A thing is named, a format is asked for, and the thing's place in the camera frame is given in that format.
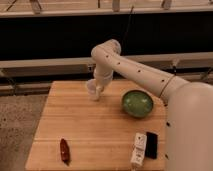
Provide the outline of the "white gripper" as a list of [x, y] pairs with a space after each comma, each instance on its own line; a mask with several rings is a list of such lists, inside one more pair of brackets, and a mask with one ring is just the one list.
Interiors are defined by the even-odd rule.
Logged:
[[96, 84], [96, 95], [100, 95], [104, 91], [104, 87], [107, 86], [113, 79], [113, 72], [101, 72], [98, 69], [93, 74]]

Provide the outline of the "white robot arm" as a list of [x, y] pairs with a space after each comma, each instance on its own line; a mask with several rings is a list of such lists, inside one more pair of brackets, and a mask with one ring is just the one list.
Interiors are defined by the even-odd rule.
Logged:
[[213, 86], [187, 81], [120, 53], [115, 39], [92, 49], [96, 92], [101, 93], [118, 72], [159, 97], [167, 107], [165, 171], [213, 171]]

